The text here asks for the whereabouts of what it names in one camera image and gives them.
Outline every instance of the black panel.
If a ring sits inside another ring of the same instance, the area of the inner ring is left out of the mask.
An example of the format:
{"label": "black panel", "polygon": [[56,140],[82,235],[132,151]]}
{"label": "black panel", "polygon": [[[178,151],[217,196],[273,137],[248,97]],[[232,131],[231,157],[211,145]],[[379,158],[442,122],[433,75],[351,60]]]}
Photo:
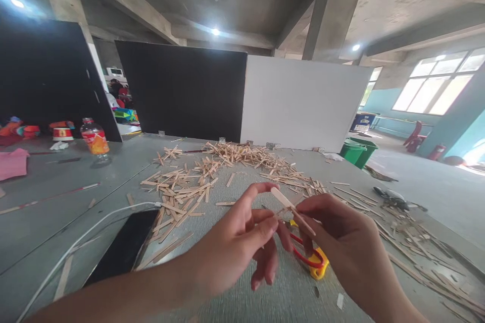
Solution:
{"label": "black panel", "polygon": [[130,272],[152,229],[158,210],[133,213],[116,235],[84,287]]}
{"label": "black panel", "polygon": [[116,41],[141,129],[239,142],[247,53]]}
{"label": "black panel", "polygon": [[109,141],[122,141],[79,24],[4,13],[0,44],[3,122],[17,116],[45,131],[70,120],[78,131],[82,118],[92,117]]}

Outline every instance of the white charging cable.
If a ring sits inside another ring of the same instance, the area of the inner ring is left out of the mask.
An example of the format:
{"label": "white charging cable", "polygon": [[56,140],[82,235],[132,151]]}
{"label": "white charging cable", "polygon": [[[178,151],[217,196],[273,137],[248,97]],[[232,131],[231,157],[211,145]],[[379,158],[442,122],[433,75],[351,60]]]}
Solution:
{"label": "white charging cable", "polygon": [[47,275],[47,277],[44,279],[44,281],[42,282],[42,284],[40,284],[40,287],[37,289],[37,291],[35,292],[34,296],[32,297],[32,299],[29,301],[29,303],[27,304],[27,306],[25,307],[24,311],[22,312],[22,314],[20,315],[20,317],[17,319],[17,323],[20,323],[25,315],[27,314],[27,312],[29,311],[30,307],[32,306],[32,304],[34,303],[34,301],[38,298],[39,294],[41,293],[41,291],[45,288],[45,286],[47,285],[47,283],[49,282],[49,280],[51,279],[52,275],[56,272],[57,268],[62,264],[62,262],[66,259],[66,257],[69,255],[69,252],[71,252],[71,250],[74,248],[74,246],[76,246],[79,241],[81,241],[84,237],[86,237],[92,230],[94,230],[101,222],[103,222],[105,219],[107,219],[109,216],[111,216],[112,214],[115,214],[117,212],[121,212],[125,209],[129,209],[129,208],[132,208],[132,207],[138,207],[138,206],[141,206],[141,205],[144,205],[144,204],[151,204],[151,205],[154,205],[156,207],[161,207],[162,205],[159,203],[159,202],[143,202],[143,203],[138,203],[138,204],[134,204],[133,206],[128,206],[128,207],[124,207],[124,208],[120,208],[120,209],[117,209],[117,210],[114,210],[110,213],[108,213],[106,216],[104,216],[102,219],[100,219],[98,222],[96,222],[96,224],[91,227],[89,230],[87,230],[81,237],[79,237],[76,242],[74,242],[71,247],[69,247],[69,249],[66,251],[66,253],[64,255],[62,255],[62,257],[59,259],[59,261],[57,262],[57,264],[53,267],[53,269],[51,270],[51,272]]}

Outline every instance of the concrete floor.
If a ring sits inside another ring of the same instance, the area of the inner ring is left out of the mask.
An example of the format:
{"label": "concrete floor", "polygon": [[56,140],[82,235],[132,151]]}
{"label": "concrete floor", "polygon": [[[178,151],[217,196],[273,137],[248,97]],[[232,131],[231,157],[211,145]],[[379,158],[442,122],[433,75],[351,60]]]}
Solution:
{"label": "concrete floor", "polygon": [[410,154],[403,140],[370,130],[379,146],[368,164],[398,182],[383,182],[408,201],[485,251],[485,176]]}

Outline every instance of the pink cloth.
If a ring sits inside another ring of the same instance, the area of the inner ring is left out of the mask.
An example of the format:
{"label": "pink cloth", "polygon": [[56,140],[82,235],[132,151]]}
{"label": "pink cloth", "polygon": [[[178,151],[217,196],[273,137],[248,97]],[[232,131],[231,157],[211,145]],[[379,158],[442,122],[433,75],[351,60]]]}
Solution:
{"label": "pink cloth", "polygon": [[29,152],[18,148],[9,153],[0,153],[0,181],[27,174]]}

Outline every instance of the black board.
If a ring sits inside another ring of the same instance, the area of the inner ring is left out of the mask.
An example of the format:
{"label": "black board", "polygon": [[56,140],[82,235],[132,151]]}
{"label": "black board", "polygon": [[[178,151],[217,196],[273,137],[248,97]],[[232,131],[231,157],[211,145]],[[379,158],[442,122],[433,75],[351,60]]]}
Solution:
{"label": "black board", "polygon": [[116,41],[141,129],[239,142],[247,53]]}
{"label": "black board", "polygon": [[109,141],[122,141],[79,24],[3,14],[0,44],[1,122],[17,116],[47,131],[69,120],[79,136],[92,117]]}

